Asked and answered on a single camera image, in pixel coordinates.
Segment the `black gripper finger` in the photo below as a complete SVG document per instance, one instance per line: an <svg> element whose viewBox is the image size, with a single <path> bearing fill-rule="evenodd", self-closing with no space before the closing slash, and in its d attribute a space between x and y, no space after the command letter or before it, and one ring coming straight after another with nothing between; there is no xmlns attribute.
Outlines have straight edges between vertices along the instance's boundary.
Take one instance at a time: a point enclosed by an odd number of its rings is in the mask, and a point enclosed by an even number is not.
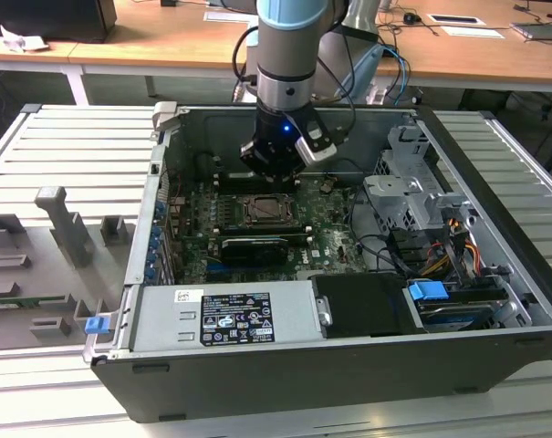
<svg viewBox="0 0 552 438"><path fill-rule="evenodd" d="M261 177L273 189L281 188L281 177L277 175L276 163L264 157L252 141L240 148L240 159L254 175Z"/></svg>
<svg viewBox="0 0 552 438"><path fill-rule="evenodd" d="M296 152L287 152L282 156L280 164L280 188L283 192L295 189L297 176L306 168L302 158Z"/></svg>

